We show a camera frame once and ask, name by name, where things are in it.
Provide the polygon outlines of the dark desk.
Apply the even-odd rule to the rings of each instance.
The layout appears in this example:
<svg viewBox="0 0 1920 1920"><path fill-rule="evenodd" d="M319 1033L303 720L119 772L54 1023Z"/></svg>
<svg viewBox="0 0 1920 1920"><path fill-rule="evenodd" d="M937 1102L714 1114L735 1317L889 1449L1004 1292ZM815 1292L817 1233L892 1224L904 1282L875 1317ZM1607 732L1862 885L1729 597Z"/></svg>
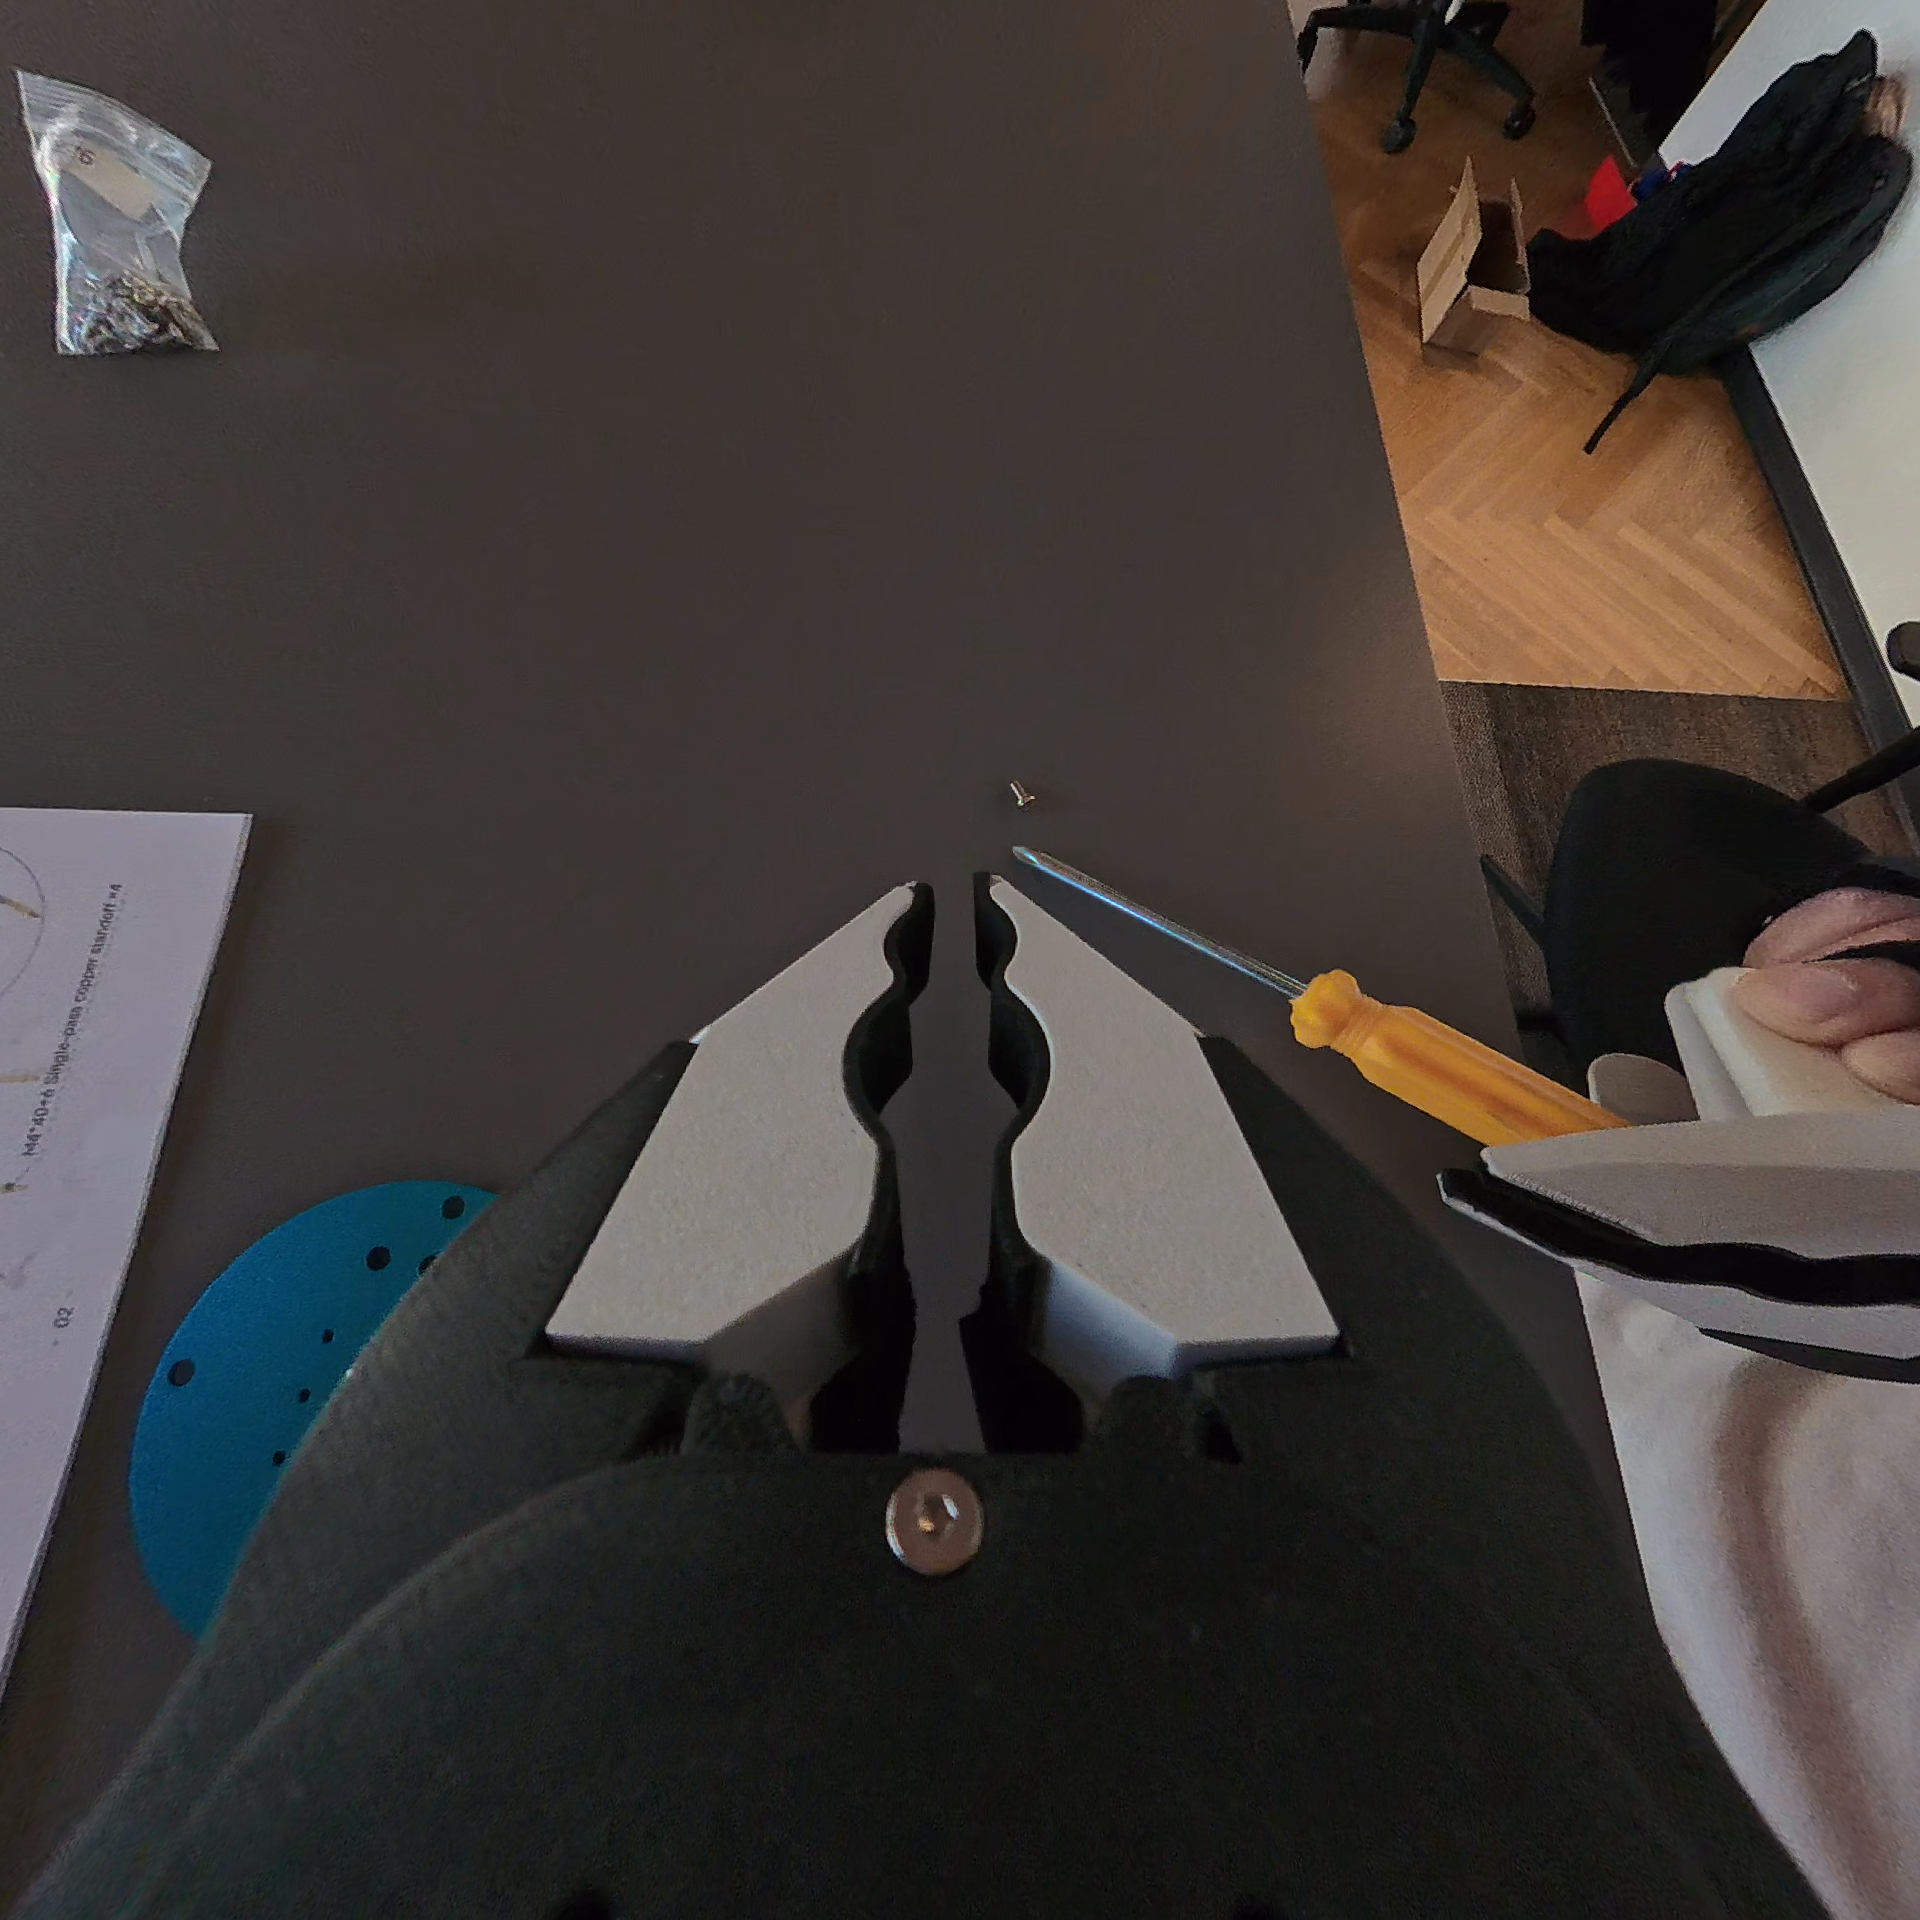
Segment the dark desk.
<svg viewBox="0 0 1920 1920"><path fill-rule="evenodd" d="M1069 844L1495 1025L1272 4L5 4L212 159L217 354L41 345L5 779L262 830L135 1284L493 1207L286 1461L33 1915L1646 1915L1607 1492L1332 1062L1199 1022L1341 1331L1070 1451L825 1451L546 1326L723 1014L899 885L922 1366L990 1272L974 873Z"/></svg>

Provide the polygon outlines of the black backpack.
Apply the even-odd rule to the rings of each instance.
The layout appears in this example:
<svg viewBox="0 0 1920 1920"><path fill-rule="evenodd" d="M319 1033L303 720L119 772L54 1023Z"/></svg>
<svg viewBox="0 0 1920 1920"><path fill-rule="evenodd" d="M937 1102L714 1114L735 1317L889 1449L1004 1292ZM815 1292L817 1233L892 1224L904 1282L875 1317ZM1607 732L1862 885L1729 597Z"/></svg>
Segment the black backpack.
<svg viewBox="0 0 1920 1920"><path fill-rule="evenodd" d="M1620 219L1528 242L1532 317L1635 362L1587 453L1658 376L1797 321L1876 251L1912 180L1908 148L1870 121L1878 83L1878 43L1861 30L1788 68L1712 156Z"/></svg>

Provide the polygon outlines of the blue perforated round plate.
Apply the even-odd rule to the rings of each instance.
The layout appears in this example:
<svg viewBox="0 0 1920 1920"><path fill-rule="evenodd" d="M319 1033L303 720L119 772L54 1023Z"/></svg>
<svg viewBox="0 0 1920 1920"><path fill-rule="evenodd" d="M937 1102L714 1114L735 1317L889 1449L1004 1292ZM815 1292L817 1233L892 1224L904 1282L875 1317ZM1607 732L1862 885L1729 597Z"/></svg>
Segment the blue perforated round plate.
<svg viewBox="0 0 1920 1920"><path fill-rule="evenodd" d="M149 1582L192 1638L333 1392L493 1200L450 1179L328 1198L230 1260L170 1333L139 1412L129 1499Z"/></svg>

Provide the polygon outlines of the person's black trousers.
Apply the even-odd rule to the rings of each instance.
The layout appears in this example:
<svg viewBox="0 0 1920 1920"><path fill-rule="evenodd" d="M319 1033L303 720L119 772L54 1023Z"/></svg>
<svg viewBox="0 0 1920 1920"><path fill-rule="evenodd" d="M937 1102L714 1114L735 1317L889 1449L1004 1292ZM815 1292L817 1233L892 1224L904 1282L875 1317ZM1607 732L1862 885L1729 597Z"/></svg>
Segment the person's black trousers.
<svg viewBox="0 0 1920 1920"><path fill-rule="evenodd" d="M1781 914L1835 889L1916 907L1910 862L1882 858L1800 797L1692 761L1630 758L1573 789L1550 853L1542 951L1577 1084L1595 1060L1679 1068L1669 993L1743 962Z"/></svg>

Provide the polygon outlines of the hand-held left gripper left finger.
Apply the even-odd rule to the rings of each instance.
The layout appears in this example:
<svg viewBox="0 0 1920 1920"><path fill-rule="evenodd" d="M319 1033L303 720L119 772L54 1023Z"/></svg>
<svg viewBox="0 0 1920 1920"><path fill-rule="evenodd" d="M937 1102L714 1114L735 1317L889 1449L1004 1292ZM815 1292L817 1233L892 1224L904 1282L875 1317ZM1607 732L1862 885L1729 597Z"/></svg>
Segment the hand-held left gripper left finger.
<svg viewBox="0 0 1920 1920"><path fill-rule="evenodd" d="M696 1036L555 1347L751 1376L815 1448L901 1449L916 1303L883 1115L935 918L933 887L901 884Z"/></svg>

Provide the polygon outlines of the black office chair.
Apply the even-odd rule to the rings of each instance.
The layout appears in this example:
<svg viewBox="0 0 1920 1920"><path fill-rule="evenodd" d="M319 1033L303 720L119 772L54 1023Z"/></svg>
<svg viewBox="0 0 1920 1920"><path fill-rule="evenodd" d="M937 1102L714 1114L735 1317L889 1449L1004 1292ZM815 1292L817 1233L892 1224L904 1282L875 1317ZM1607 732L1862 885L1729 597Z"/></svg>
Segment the black office chair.
<svg viewBox="0 0 1920 1920"><path fill-rule="evenodd" d="M1299 59L1309 71L1324 34L1405 38L1410 54L1397 113L1380 134L1380 148L1401 156L1419 137L1415 107L1440 56L1462 62L1511 95L1500 123L1506 140L1527 137L1538 120L1537 89L1496 47L1512 6L1506 2L1361 2L1314 7L1299 30Z"/></svg>

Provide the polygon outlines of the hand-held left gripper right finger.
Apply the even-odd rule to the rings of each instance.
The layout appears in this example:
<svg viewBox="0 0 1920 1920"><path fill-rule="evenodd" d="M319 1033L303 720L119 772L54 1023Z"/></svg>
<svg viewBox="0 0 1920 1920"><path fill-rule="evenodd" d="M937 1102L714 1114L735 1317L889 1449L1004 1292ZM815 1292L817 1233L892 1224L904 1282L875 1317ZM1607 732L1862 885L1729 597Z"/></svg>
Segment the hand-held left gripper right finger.
<svg viewBox="0 0 1920 1920"><path fill-rule="evenodd" d="M973 879L995 1152L969 1371L990 1451L1067 1454L1129 1379L1332 1355L1332 1308L1204 1033L1010 879Z"/></svg>

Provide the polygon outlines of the person's white shirt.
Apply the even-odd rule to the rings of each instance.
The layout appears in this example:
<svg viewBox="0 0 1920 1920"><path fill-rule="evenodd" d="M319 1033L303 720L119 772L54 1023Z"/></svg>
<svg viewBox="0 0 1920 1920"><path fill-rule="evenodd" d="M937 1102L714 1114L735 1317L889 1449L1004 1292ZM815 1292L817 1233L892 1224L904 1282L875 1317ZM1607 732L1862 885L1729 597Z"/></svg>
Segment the person's white shirt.
<svg viewBox="0 0 1920 1920"><path fill-rule="evenodd" d="M1835 1915L1918 1913L1918 1388L1578 1277L1669 1651Z"/></svg>

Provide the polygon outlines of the dark grey rug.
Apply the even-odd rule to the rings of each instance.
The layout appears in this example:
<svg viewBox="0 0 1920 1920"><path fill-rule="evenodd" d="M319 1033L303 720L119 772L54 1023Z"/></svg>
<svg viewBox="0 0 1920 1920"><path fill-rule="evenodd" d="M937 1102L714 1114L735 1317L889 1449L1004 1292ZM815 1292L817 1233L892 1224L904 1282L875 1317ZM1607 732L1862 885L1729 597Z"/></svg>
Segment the dark grey rug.
<svg viewBox="0 0 1920 1920"><path fill-rule="evenodd" d="M1660 758L1741 773L1916 872L1888 800L1856 796L1838 820L1811 806L1866 758L1861 725L1841 704L1542 683L1445 683L1443 694L1496 897L1508 988L1524 1032L1560 1047L1542 951L1545 894L1571 796L1597 768Z"/></svg>

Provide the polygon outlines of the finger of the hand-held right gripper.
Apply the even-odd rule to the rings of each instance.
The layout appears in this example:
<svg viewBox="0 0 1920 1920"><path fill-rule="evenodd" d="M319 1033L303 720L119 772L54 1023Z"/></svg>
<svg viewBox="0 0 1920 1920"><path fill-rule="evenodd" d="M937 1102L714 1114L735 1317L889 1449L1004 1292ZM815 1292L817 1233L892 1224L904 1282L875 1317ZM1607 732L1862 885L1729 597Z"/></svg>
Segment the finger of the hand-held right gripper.
<svg viewBox="0 0 1920 1920"><path fill-rule="evenodd" d="M1440 1190L1455 1211L1705 1331L1861 1358L1918 1352L1916 1254L1811 1256L1724 1230L1667 1244L1486 1169L1446 1169Z"/></svg>
<svg viewBox="0 0 1920 1920"><path fill-rule="evenodd" d="M1918 1109L1684 1119L1486 1147L1508 1187L1664 1246L1918 1250Z"/></svg>

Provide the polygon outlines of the white table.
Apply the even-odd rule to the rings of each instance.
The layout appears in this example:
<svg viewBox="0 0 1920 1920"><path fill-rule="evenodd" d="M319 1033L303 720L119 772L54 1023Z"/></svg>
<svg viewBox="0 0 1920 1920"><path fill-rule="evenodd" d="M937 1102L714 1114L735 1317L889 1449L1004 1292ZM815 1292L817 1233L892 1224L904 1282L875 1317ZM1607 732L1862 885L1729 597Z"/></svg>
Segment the white table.
<svg viewBox="0 0 1920 1920"><path fill-rule="evenodd" d="M1903 143L1918 154L1918 6L1769 2L1735 36L1660 141L1669 162L1723 146L1743 111L1791 65L1856 31L1900 81ZM1916 681L1887 637L1918 618L1918 190L1878 250L1829 300L1762 338L1724 374L1736 415L1786 519L1866 740L1916 725Z"/></svg>

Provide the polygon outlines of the open cardboard box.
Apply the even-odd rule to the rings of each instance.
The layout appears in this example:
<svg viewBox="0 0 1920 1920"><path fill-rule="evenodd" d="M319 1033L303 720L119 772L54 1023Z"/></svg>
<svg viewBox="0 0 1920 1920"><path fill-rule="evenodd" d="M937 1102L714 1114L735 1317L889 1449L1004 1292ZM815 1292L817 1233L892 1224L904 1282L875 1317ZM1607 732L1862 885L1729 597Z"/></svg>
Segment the open cardboard box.
<svg viewBox="0 0 1920 1920"><path fill-rule="evenodd" d="M1481 192L1468 159L1417 268L1422 348L1481 354L1505 323L1530 323L1524 197Z"/></svg>

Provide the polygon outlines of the white instruction sheet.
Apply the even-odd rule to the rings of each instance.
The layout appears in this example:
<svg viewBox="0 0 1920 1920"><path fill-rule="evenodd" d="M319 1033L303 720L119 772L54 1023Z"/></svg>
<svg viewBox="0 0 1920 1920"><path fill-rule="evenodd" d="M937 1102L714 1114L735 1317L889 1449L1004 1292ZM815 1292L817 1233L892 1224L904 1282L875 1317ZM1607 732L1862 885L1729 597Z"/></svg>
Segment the white instruction sheet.
<svg viewBox="0 0 1920 1920"><path fill-rule="evenodd" d="M3 811L3 1669L79 1451L248 813Z"/></svg>

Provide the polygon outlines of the person's right hand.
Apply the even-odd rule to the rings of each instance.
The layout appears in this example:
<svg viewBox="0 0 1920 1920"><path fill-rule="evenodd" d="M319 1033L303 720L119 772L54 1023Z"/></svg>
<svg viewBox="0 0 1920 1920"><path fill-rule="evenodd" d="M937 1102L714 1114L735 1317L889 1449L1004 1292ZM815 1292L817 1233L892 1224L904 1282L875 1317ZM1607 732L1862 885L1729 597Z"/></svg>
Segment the person's right hand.
<svg viewBox="0 0 1920 1920"><path fill-rule="evenodd" d="M1835 885L1773 918L1743 953L1743 1011L1835 1051L1866 1088L1918 1102L1918 903L1887 885Z"/></svg>

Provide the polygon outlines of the clear bag of screws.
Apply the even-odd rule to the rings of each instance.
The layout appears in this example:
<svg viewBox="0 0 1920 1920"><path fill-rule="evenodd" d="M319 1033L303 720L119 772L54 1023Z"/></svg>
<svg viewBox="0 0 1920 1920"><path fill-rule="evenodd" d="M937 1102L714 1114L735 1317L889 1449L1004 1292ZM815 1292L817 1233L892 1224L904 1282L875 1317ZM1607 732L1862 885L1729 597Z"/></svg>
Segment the clear bag of screws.
<svg viewBox="0 0 1920 1920"><path fill-rule="evenodd" d="M53 217L58 352L217 352L183 263L211 159L83 83L27 70L15 81Z"/></svg>

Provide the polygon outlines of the yellow handle screwdriver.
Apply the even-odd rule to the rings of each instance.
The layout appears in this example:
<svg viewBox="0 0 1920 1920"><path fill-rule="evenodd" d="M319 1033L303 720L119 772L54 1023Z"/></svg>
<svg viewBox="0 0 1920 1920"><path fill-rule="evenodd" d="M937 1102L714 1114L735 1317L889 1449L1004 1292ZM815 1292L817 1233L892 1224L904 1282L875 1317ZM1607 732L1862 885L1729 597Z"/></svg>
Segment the yellow handle screwdriver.
<svg viewBox="0 0 1920 1920"><path fill-rule="evenodd" d="M1352 971L1301 978L1181 923L1052 853L1016 844L1028 868L1269 988L1290 1006L1292 1037L1348 1060L1405 1105L1482 1146L1627 1127L1627 1117L1524 1062L1410 1006L1383 1002Z"/></svg>

